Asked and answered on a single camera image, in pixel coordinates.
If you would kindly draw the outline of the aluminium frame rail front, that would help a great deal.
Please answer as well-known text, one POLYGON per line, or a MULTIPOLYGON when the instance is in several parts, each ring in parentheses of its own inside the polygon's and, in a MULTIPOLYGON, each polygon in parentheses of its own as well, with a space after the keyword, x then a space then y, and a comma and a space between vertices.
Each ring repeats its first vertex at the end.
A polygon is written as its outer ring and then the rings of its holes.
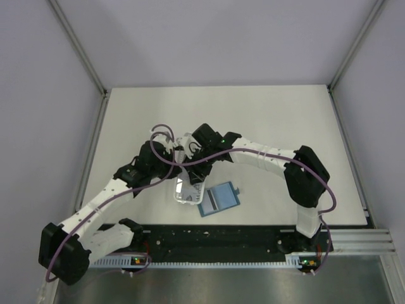
POLYGON ((395 245, 387 229, 332 229, 334 255, 391 255, 395 245))

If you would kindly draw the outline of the silver vip card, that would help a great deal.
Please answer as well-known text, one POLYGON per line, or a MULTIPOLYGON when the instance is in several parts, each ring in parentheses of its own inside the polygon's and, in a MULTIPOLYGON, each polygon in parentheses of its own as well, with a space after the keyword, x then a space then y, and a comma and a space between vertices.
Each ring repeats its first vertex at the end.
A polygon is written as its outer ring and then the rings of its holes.
POLYGON ((182 199, 184 201, 199 203, 201 200, 202 193, 204 191, 204 183, 190 184, 189 182, 184 182, 182 186, 182 199))
POLYGON ((216 213, 220 210, 220 207, 218 206, 215 196, 211 190, 205 190, 201 202, 201 210, 203 215, 216 213))

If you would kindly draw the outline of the silver VIP card top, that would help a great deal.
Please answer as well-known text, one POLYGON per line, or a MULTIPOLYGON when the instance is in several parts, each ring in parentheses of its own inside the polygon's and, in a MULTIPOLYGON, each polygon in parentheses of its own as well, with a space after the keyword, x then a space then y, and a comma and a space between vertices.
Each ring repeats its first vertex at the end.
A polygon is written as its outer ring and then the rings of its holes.
POLYGON ((201 210, 203 215, 216 213, 220 210, 220 207, 218 206, 215 196, 211 190, 205 190, 201 202, 201 210))

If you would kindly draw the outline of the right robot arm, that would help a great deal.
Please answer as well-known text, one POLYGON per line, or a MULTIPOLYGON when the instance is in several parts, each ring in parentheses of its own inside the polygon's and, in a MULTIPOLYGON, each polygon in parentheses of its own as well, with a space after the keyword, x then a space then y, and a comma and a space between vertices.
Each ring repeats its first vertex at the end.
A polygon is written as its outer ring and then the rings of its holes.
POLYGON ((185 163, 199 162, 185 169, 192 185, 203 182, 219 161, 249 165, 284 179, 290 198, 297 204, 296 245, 308 251, 318 244, 318 202, 330 174, 310 147, 272 148, 234 132, 223 136, 204 123, 189 136, 184 151, 185 163))

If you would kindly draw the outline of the left aluminium corner post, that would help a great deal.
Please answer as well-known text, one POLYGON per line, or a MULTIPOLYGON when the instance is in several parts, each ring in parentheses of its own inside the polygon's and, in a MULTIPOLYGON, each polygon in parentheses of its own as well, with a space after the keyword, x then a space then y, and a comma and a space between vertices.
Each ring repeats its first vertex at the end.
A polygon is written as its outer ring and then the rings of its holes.
POLYGON ((105 88, 105 85, 98 76, 96 69, 94 68, 94 65, 92 64, 82 43, 77 37, 60 3, 56 0, 46 0, 46 3, 53 12, 57 22, 60 24, 63 32, 66 35, 66 38, 68 39, 68 42, 71 44, 71 47, 78 56, 79 62, 82 64, 91 82, 94 84, 98 93, 104 98, 107 95, 108 90, 107 88, 105 88))

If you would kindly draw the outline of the aluminium corner post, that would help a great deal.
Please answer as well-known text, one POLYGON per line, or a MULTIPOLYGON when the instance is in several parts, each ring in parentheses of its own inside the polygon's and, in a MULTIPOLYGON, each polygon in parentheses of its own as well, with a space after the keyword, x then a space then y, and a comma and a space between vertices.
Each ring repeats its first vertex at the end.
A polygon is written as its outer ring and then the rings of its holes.
POLYGON ((108 90, 107 88, 105 88, 105 85, 98 76, 96 69, 94 68, 94 65, 92 64, 82 43, 77 37, 60 3, 56 0, 46 0, 46 3, 53 12, 57 22, 60 24, 63 32, 66 35, 66 38, 68 39, 68 42, 71 44, 71 47, 78 56, 79 62, 82 64, 91 82, 94 84, 98 93, 104 98, 107 95, 108 90))
POLYGON ((378 18, 382 14, 387 3, 387 0, 374 1, 370 12, 364 20, 360 30, 356 34, 352 44, 350 45, 350 48, 348 49, 330 83, 327 85, 329 91, 333 91, 338 86, 343 76, 346 74, 347 70, 351 66, 352 61, 355 59, 358 51, 361 49, 361 46, 363 45, 368 34, 371 32, 374 24, 377 22, 378 18))

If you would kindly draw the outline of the white plastic basket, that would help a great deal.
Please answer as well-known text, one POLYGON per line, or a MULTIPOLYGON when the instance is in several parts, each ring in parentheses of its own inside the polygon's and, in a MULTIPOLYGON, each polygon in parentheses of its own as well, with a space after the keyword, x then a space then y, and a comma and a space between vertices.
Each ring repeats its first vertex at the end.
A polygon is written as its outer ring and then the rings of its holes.
MULTIPOLYGON (((183 136, 178 137, 176 139, 177 148, 179 150, 175 153, 175 161, 177 163, 183 163, 186 159, 189 159, 196 151, 198 151, 201 146, 197 143, 197 141, 193 138, 190 132, 185 133, 183 136)), ((201 196, 201 200, 199 203, 192 203, 188 201, 184 201, 182 199, 182 186, 184 182, 190 183, 190 175, 186 171, 184 167, 181 168, 181 173, 175 179, 175 188, 174 188, 174 198, 177 202, 181 204, 189 204, 189 205, 198 205, 201 203, 203 199, 203 193, 201 196)))

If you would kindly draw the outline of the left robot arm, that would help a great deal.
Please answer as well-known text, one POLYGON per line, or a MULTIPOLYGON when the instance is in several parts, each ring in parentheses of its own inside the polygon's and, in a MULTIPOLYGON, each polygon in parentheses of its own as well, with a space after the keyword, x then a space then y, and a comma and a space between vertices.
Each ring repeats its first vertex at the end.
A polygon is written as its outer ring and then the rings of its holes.
POLYGON ((142 226, 123 218, 101 231, 115 210, 134 199, 142 190, 161 183, 178 172, 168 162, 175 159, 175 144, 158 136, 145 142, 134 159, 120 167, 83 208, 56 225, 42 230, 39 263, 46 268, 46 281, 78 282, 89 265, 110 253, 127 248, 137 251, 143 245, 142 226))

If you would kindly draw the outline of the silver VIP card bottom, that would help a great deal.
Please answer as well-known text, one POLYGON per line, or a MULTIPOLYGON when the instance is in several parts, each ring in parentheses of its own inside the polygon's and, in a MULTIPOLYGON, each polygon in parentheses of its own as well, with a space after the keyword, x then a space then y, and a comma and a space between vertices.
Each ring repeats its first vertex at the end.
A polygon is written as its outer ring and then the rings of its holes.
POLYGON ((190 184, 189 182, 184 182, 182 186, 182 199, 184 201, 199 203, 201 200, 202 193, 204 191, 204 183, 190 184))

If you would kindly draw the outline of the right aluminium corner post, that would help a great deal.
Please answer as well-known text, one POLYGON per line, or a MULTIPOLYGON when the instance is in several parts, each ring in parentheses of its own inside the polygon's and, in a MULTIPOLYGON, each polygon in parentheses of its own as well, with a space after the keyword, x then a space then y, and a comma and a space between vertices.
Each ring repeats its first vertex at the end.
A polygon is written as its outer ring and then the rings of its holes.
POLYGON ((371 32, 374 24, 377 22, 378 18, 382 14, 387 3, 387 0, 374 1, 370 12, 364 20, 360 30, 356 34, 352 44, 350 45, 350 48, 348 49, 330 83, 327 85, 329 91, 333 91, 338 86, 343 76, 346 74, 347 70, 351 66, 352 61, 355 59, 358 51, 361 49, 361 46, 363 45, 368 34, 371 32))

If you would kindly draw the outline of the blue leather card holder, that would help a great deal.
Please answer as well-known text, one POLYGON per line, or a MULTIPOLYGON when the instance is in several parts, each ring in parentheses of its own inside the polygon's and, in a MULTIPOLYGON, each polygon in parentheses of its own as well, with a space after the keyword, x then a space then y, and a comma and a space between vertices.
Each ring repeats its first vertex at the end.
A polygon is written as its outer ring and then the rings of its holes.
MULTIPOLYGON (((223 212, 225 210, 228 210, 230 208, 240 205, 240 199, 239 199, 240 189, 238 187, 234 187, 232 182, 225 182, 223 184, 219 184, 217 186, 213 186, 213 187, 207 188, 205 190, 211 190, 215 196, 216 202, 217 202, 218 206, 220 207, 220 210, 216 213, 223 212)), ((216 214, 216 213, 211 213, 209 215, 203 215, 202 210, 201 210, 201 203, 198 204, 198 210, 199 210, 199 214, 201 217, 207 217, 207 216, 216 214)))

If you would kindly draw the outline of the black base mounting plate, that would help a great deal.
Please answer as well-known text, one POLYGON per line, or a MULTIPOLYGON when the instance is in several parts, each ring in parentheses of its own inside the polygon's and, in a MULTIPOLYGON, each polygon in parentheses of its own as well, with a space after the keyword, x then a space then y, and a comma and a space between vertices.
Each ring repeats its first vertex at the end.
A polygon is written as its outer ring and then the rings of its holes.
POLYGON ((322 251, 332 244, 325 231, 307 238, 292 225, 158 225, 144 224, 122 251, 145 249, 149 253, 168 248, 264 247, 266 250, 291 253, 322 251))

